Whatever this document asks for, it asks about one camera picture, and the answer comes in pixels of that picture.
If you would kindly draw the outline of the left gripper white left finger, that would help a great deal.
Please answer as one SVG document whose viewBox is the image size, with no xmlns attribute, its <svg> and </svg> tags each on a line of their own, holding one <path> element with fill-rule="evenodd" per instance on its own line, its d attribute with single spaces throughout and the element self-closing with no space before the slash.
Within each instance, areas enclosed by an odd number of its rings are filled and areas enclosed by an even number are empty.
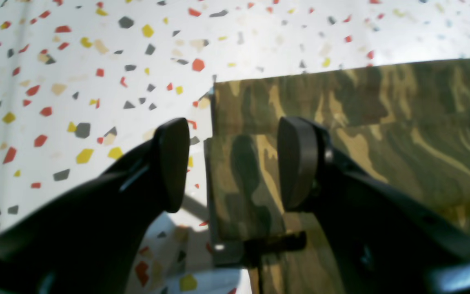
<svg viewBox="0 0 470 294">
<path fill-rule="evenodd" d="M 96 178 L 0 233 L 0 294 L 122 294 L 141 241 L 181 207 L 190 130 L 160 125 Z"/>
</svg>

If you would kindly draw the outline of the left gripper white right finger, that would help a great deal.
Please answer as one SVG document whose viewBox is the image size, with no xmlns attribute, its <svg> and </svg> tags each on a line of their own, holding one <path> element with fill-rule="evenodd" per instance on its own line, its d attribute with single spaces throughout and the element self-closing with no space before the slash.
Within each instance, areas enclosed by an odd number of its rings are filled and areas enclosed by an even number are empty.
<svg viewBox="0 0 470 294">
<path fill-rule="evenodd" d="M 314 214 L 348 294 L 470 294 L 470 236 L 374 179 L 321 125 L 281 117 L 280 197 Z"/>
</svg>

